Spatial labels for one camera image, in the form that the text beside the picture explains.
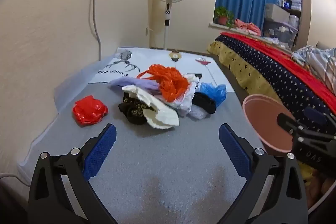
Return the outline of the blue plastic bag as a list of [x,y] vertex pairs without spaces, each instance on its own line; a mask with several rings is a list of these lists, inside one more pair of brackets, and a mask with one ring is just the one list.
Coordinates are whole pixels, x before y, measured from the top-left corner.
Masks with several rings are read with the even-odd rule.
[[216,107],[219,107],[227,97],[227,87],[225,84],[214,87],[212,83],[201,83],[199,91],[211,98],[215,102]]

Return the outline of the black patterned wrapper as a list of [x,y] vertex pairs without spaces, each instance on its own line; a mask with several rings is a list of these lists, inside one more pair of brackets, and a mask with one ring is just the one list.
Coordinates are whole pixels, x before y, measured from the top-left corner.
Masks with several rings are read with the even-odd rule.
[[129,94],[124,94],[122,103],[118,105],[120,112],[126,119],[135,125],[143,125],[147,123],[147,119],[143,114],[145,109],[153,110],[152,107],[147,106],[137,98],[129,97]]

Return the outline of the black cloth scrap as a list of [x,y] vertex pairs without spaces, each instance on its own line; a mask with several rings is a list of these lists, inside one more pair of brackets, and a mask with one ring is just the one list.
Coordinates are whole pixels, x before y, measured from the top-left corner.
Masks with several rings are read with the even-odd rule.
[[200,92],[194,93],[192,103],[193,105],[201,107],[209,114],[214,114],[217,109],[216,102],[212,100],[208,95]]

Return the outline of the white paper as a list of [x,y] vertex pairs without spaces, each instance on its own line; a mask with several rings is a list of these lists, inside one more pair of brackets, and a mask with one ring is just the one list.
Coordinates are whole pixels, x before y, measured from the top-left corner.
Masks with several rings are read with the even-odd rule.
[[152,128],[166,130],[179,126],[177,112],[155,96],[135,85],[124,86],[122,90],[129,94],[131,98],[136,98],[147,106],[142,112]]

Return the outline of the purple foam fruit net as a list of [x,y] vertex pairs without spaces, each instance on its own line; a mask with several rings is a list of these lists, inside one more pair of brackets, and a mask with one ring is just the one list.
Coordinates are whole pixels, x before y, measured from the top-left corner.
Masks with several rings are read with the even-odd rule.
[[136,87],[149,91],[159,90],[159,84],[156,81],[147,79],[138,79],[134,77],[120,77],[117,79],[113,79],[108,83],[108,88],[111,89],[115,86],[122,88],[128,85],[134,85]]

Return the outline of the orange plastic bag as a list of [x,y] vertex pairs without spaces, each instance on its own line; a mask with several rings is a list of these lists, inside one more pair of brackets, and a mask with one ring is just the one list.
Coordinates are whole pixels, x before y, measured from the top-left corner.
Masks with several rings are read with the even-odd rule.
[[173,102],[184,96],[189,87],[187,78],[173,67],[153,64],[148,70],[140,73],[137,78],[141,79],[144,75],[150,75],[145,78],[146,80],[154,80],[159,84],[159,91],[167,102]]

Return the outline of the striped plaid quilt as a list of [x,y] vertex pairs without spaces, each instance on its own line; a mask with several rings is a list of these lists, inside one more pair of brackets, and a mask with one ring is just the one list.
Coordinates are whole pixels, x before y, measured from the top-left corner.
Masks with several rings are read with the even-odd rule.
[[335,94],[335,48],[326,50],[305,46],[291,54],[291,59],[307,68]]

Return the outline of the red crumpled plastic bag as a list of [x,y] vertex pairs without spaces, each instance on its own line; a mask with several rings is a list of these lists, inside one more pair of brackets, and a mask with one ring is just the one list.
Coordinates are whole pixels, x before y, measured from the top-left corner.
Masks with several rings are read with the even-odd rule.
[[97,124],[108,112],[108,107],[92,95],[76,101],[72,108],[73,117],[80,126]]

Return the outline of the bed with starry blanket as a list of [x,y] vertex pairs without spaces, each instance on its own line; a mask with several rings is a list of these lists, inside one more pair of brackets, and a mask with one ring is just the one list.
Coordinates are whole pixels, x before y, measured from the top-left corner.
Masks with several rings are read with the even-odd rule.
[[335,95],[288,54],[245,35],[222,32],[207,50],[226,66],[249,95],[262,94],[282,104],[308,129],[330,134]]

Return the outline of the printed grey white mat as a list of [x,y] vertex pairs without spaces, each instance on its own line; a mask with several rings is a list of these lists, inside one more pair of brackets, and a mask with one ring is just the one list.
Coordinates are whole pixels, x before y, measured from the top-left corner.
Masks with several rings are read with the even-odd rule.
[[[245,182],[219,141],[220,126],[229,124],[253,147],[261,147],[237,95],[229,93],[215,114],[200,121],[183,117],[178,127],[168,130],[136,126],[118,108],[121,89],[90,82],[106,63],[107,59],[90,64],[55,88],[58,115],[33,140],[18,162],[19,172],[31,180],[41,153],[64,155],[111,123],[117,130],[116,143],[90,184],[117,222],[217,223]],[[72,108],[89,95],[109,112],[97,124],[80,126]]]

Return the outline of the clear storage bin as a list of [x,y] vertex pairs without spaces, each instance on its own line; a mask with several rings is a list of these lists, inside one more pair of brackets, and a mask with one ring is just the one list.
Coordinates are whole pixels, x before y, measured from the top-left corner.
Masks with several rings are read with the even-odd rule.
[[272,19],[264,19],[262,35],[264,38],[270,38],[272,42],[283,46],[288,50],[294,46],[298,29],[288,23],[277,22]]

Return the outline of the white foam sheet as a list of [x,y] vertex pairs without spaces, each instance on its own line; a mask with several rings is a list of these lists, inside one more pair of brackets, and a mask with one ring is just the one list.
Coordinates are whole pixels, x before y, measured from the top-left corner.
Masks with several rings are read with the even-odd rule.
[[209,113],[206,112],[205,109],[197,106],[197,105],[192,105],[191,106],[191,110],[188,114],[191,118],[197,119],[197,120],[202,120],[204,118],[206,118]]

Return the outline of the grey cardboard box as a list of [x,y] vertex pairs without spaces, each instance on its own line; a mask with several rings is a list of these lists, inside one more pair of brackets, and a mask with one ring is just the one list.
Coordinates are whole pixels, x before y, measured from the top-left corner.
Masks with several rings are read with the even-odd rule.
[[265,18],[279,23],[288,23],[290,13],[273,3],[265,5]]

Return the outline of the wooden bookshelf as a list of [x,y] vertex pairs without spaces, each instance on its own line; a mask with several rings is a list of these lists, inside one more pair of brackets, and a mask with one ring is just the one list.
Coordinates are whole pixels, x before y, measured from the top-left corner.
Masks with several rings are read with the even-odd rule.
[[310,23],[311,23],[311,0],[284,0],[284,10],[295,15],[299,22],[297,23],[298,32],[292,50],[307,46]]

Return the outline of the potted green plant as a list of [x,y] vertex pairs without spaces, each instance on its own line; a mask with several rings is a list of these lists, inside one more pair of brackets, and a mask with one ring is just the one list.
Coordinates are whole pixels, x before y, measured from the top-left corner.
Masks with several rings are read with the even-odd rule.
[[227,10],[224,6],[215,8],[215,18],[217,18],[220,25],[227,26],[229,28],[231,28],[235,23],[234,13]]

